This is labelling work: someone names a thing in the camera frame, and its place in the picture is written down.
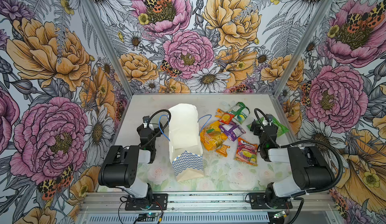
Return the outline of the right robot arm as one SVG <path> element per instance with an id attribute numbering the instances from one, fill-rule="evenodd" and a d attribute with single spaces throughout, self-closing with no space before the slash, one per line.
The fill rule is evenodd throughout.
<path id="1" fill-rule="evenodd" d="M 304 195 L 309 190 L 331 189 L 335 175 L 325 161 L 315 142 L 313 146 L 300 147 L 301 141 L 286 146 L 273 142 L 277 137 L 277 126 L 261 125 L 253 121 L 250 131 L 259 137 L 259 153 L 266 162 L 285 163 L 291 167 L 291 175 L 281 181 L 267 185 L 265 193 L 247 195 L 252 209 L 292 208 L 291 199 Z"/>

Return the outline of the checkered paper bag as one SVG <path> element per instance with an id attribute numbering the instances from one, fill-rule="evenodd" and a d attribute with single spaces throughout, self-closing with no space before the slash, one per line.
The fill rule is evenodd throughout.
<path id="1" fill-rule="evenodd" d="M 204 177 L 203 148 L 196 106 L 180 103 L 169 109 L 169 158 L 178 182 Z"/>

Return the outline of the green Lays chips bag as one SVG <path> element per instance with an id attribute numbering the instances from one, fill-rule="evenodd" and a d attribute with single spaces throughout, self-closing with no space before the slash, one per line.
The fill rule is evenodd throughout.
<path id="1" fill-rule="evenodd" d="M 277 136 L 281 136 L 287 132 L 289 132 L 289 129 L 282 125 L 273 115 L 268 114 L 267 115 L 268 119 L 270 120 L 271 125 L 277 126 Z M 259 121 L 254 120 L 251 124 L 247 125 L 247 128 L 250 131 L 254 131 L 255 126 L 259 124 Z"/>

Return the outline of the yellow mango candy bag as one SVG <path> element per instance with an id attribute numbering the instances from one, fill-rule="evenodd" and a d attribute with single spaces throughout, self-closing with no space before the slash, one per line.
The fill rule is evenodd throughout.
<path id="1" fill-rule="evenodd" d="M 221 122 L 215 121 L 204 129 L 200 133 L 200 140 L 204 148 L 207 151 L 212 151 L 219 148 L 228 137 L 220 129 Z"/>

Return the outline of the purple candy bag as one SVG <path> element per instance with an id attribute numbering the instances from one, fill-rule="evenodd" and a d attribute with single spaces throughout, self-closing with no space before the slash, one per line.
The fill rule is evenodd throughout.
<path id="1" fill-rule="evenodd" d="M 236 141 L 239 137 L 246 133 L 241 126 L 233 121 L 228 124 L 221 124 L 219 128 L 231 141 Z"/>

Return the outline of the Fox's fruits candy bag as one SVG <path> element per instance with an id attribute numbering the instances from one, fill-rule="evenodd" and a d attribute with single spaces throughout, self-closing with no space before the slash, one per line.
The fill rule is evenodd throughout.
<path id="1" fill-rule="evenodd" d="M 239 137 L 234 160 L 244 162 L 251 166 L 257 166 L 257 150 L 257 144 L 252 144 Z"/>

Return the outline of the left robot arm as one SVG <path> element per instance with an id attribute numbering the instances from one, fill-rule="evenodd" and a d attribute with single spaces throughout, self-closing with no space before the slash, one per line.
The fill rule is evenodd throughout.
<path id="1" fill-rule="evenodd" d="M 125 209 L 149 210 L 156 204 L 150 184 L 137 178 L 139 164 L 152 164 L 156 156 L 156 138 L 162 135 L 164 125 L 152 123 L 149 116 L 137 128 L 139 145 L 110 147 L 98 174 L 100 186 L 117 188 L 127 194 Z"/>

